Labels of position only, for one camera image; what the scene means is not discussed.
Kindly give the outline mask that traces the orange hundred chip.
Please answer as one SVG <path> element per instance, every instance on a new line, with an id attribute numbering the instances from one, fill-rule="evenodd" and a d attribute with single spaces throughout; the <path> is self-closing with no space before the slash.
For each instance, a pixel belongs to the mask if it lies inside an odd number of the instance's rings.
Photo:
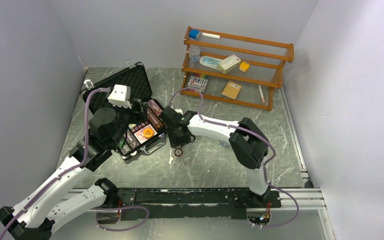
<path id="1" fill-rule="evenodd" d="M 175 155 L 176 157 L 181 157 L 181 156 L 183 155 L 183 150 L 182 150 L 182 149 L 179 149 L 179 148 L 176 148 L 176 149 L 174 150 L 174 155 Z"/>

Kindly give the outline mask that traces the red playing card deck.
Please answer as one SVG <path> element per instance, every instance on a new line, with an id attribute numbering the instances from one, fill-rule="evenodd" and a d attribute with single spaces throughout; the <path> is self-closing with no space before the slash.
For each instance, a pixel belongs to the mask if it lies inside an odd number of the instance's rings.
<path id="1" fill-rule="evenodd" d="M 146 141 L 150 140 L 151 138 L 145 138 L 142 134 L 143 129 L 145 128 L 152 128 L 154 130 L 154 136 L 157 134 L 157 131 L 154 129 L 154 127 L 150 123 L 141 123 L 134 126 L 131 126 L 130 131 L 133 133 L 134 137 L 137 139 L 137 141 L 140 144 L 145 143 Z"/>

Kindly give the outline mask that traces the orange big blind button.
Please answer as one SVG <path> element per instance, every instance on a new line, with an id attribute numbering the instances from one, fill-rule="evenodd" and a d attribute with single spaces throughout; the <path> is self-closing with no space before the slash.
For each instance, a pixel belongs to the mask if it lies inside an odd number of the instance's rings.
<path id="1" fill-rule="evenodd" d="M 142 135 L 146 138 L 146 139 L 149 139 L 151 137 L 153 137 L 155 134 L 154 130 L 152 128 L 144 128 L 143 131 L 142 131 Z"/>

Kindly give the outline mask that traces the black poker chip case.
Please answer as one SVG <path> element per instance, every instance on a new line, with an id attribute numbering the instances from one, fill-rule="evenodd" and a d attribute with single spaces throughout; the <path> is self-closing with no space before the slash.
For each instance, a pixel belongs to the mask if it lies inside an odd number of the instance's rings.
<path id="1" fill-rule="evenodd" d="M 81 96 L 92 117 L 89 143 L 114 151 L 127 160 L 138 153 L 150 155 L 168 139 L 161 120 L 163 106 L 153 97 L 145 66 L 129 60 L 128 67 L 99 82 L 84 80 Z"/>

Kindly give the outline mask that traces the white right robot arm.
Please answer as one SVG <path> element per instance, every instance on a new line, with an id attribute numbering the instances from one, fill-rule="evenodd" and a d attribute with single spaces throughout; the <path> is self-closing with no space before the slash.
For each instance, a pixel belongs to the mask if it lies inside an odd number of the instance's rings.
<path id="1" fill-rule="evenodd" d="M 194 142 L 197 136 L 227 143 L 238 162 L 247 168 L 250 202 L 255 207 L 268 202 L 270 187 L 265 179 L 263 160 L 268 154 L 269 141 L 250 118 L 226 121 L 190 110 L 182 114 L 171 107 L 166 107 L 159 117 L 167 127 L 170 146 L 176 150 Z"/>

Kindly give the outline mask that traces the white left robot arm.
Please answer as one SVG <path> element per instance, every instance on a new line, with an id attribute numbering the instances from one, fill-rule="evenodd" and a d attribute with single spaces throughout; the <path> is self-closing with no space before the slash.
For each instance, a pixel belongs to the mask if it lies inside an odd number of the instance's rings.
<path id="1" fill-rule="evenodd" d="M 0 209 L 4 231 L 16 240 L 48 240 L 67 222 L 84 212 L 123 208 L 118 188 L 101 178 L 82 195 L 63 201 L 63 196 L 77 183 L 91 175 L 113 151 L 129 144 L 130 124 L 148 120 L 149 105 L 139 100 L 133 107 L 106 106 L 85 117 L 85 136 L 71 149 L 60 167 L 29 197 L 13 207 Z"/>

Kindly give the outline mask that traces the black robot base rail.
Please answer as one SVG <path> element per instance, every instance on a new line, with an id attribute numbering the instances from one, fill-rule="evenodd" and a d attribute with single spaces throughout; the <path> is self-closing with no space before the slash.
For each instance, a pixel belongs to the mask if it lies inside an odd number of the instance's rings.
<path id="1" fill-rule="evenodd" d="M 247 187 L 224 188 L 119 188 L 114 207 L 141 206 L 121 212 L 121 220 L 217 218 L 233 220 L 248 218 L 248 209 L 280 208 L 280 194 L 267 190 L 262 195 Z"/>

